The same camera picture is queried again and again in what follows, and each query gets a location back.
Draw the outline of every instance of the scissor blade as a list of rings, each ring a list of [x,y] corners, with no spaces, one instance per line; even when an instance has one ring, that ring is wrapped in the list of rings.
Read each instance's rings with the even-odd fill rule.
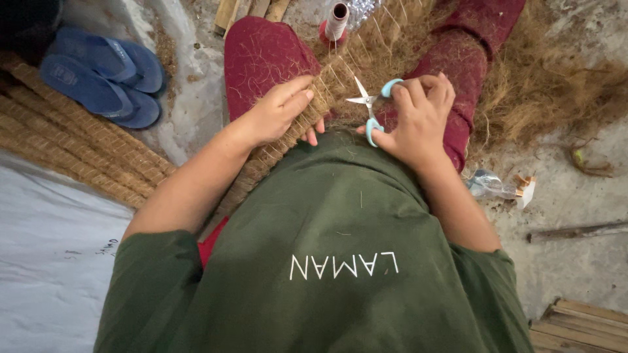
[[[366,100],[370,97],[356,97],[356,98],[347,98],[349,102],[366,104]]]
[[[362,97],[368,97],[369,94],[364,89],[364,86],[362,85],[360,80],[358,80],[357,77],[355,77],[355,76],[354,76],[354,78],[355,78],[355,83],[357,83],[357,88],[360,90],[360,94],[362,94]]]

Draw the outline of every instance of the flip-flop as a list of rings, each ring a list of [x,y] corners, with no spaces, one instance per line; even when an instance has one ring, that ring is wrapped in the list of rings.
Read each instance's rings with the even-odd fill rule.
[[[114,82],[128,80],[137,73],[135,63],[118,41],[76,28],[59,29],[51,53],[71,57]]]
[[[166,76],[163,66],[153,52],[145,46],[135,44],[131,41],[118,41],[126,53],[135,63],[136,74],[128,80],[123,81],[127,86],[146,93],[155,93],[163,85],[163,78]]]
[[[126,86],[121,87],[133,104],[133,112],[128,116],[110,118],[111,121],[131,129],[143,129],[157,121],[161,109],[155,98]]]
[[[133,104],[123,89],[89,67],[64,55],[51,54],[41,62],[41,79],[55,90],[104,117],[128,116]]]
[[[157,92],[165,76],[161,62],[146,47],[77,28],[58,30],[51,51],[73,57],[106,79],[142,92]]]

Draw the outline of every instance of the red fabric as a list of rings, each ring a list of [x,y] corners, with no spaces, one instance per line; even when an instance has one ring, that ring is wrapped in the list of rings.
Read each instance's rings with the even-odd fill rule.
[[[203,264],[203,269],[207,265],[207,261],[209,261],[209,256],[212,254],[212,250],[214,249],[214,244],[216,244],[216,240],[222,232],[222,229],[227,224],[229,217],[223,218],[220,223],[214,228],[211,234],[205,239],[203,242],[197,243],[198,252],[200,254],[200,262]]]
[[[525,4],[525,0],[462,0],[437,31],[460,28],[474,35],[490,60],[510,35]]]
[[[246,16],[225,39],[225,87],[234,121],[269,89],[300,75],[317,75],[320,64],[290,26]]]
[[[458,171],[464,168],[464,151],[490,57],[510,34],[524,4],[525,0],[460,0],[457,10],[436,29],[440,32],[439,42],[403,77],[411,79],[443,72],[452,82],[456,99],[447,119],[443,145]],[[466,33],[447,31],[452,28]],[[468,45],[474,37],[485,50]],[[229,119],[236,120],[247,112],[275,84],[318,72],[320,64],[311,49],[290,26],[259,17],[242,18],[231,27],[225,39]],[[386,131],[397,126],[394,109],[380,112],[377,119]],[[226,222],[227,218],[214,229],[203,243],[206,245],[199,245],[203,266]]]

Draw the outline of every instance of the person's right hand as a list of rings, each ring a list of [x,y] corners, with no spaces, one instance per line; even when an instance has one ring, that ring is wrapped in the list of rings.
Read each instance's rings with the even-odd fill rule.
[[[456,94],[445,75],[401,82],[393,85],[391,95],[397,109],[397,128],[390,133],[373,129],[373,142],[418,173],[448,160],[443,135]],[[365,130],[365,126],[357,128],[361,134]]]

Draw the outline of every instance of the leg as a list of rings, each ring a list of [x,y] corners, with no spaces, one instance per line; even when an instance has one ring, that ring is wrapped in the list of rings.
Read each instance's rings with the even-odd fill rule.
[[[229,119],[236,120],[276,84],[317,75],[311,49],[285,23],[248,16],[225,39],[225,86]]]
[[[458,172],[465,165],[475,105],[488,64],[510,34],[524,3],[524,0],[460,0],[458,9],[436,29],[438,43],[421,57],[416,69],[404,77],[413,79],[443,72],[456,89],[443,144]],[[386,131],[397,126],[394,110],[384,111],[377,118]]]

